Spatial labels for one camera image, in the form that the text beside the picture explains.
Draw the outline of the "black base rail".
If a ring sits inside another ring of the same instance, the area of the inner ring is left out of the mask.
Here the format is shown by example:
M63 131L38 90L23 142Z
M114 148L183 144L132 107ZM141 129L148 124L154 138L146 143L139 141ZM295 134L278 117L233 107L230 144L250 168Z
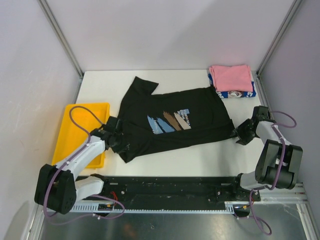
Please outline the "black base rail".
M116 199L123 205L136 203L260 202L259 193L240 187L231 177L148 177L104 176L100 196Z

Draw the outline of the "black printed t-shirt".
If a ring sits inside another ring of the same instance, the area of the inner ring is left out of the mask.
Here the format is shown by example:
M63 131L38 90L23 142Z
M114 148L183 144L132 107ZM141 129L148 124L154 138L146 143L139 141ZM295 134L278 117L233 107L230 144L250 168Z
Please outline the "black printed t-shirt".
M231 138L233 121L212 87L154 94L158 85L135 77L121 101L120 143L111 149L125 163Z

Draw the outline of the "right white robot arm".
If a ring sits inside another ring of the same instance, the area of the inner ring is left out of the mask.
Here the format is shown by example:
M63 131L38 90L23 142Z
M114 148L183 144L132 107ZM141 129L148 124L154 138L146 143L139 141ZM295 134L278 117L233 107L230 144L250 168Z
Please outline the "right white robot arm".
M239 183L230 188L231 196L242 201L249 190L288 189L295 187L303 156L300 146L290 143L274 120L253 117L231 132L237 143L245 146L255 138L264 144L255 170L238 175Z

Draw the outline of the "folded blue printed t-shirt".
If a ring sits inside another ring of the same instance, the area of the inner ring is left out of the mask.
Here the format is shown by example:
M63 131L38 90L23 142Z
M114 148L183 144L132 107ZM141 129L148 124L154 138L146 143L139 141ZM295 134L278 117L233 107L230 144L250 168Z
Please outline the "folded blue printed t-shirt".
M238 90L218 91L216 90L215 92L221 99L254 98L256 97L257 92L255 89L255 82L254 82L252 73L250 74L250 77L251 77L252 91L238 91Z

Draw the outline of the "folded pink t-shirt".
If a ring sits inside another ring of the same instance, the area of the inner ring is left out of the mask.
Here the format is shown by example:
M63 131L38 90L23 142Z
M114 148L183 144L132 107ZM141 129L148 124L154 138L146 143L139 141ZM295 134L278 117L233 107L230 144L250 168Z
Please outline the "folded pink t-shirt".
M219 92L239 91L252 92L251 68L244 65L212 65L209 72L213 85Z

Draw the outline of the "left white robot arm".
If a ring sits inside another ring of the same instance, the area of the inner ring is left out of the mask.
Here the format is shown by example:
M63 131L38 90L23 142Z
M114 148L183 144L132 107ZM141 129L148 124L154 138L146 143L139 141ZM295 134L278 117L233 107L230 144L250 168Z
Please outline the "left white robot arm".
M77 180L77 177L95 157L109 148L123 152L127 146L119 126L104 124L94 129L71 155L55 165L45 164L40 168L34 194L35 203L65 215L76 202L89 196L107 199L111 188L104 184L101 177L91 175L82 180Z

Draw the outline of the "yellow plastic bin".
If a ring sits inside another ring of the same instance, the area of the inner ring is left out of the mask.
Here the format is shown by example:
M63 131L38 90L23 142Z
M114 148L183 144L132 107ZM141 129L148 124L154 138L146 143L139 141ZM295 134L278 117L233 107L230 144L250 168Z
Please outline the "yellow plastic bin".
M75 121L87 132L91 132L105 124L109 116L110 104L107 102L68 104L64 110L51 164L54 165L68 157L88 137L88 134L72 121Z

